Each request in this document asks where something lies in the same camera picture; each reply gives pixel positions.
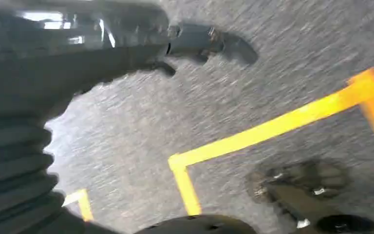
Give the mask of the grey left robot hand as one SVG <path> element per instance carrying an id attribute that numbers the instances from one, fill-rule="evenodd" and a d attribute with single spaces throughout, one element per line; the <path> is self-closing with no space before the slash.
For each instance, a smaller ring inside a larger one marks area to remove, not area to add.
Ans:
<path id="1" fill-rule="evenodd" d="M 139 0 L 0 0 L 0 119 L 51 118 L 75 95 L 136 71 L 175 69 L 166 57 L 257 61 L 240 34 L 171 24 Z"/>

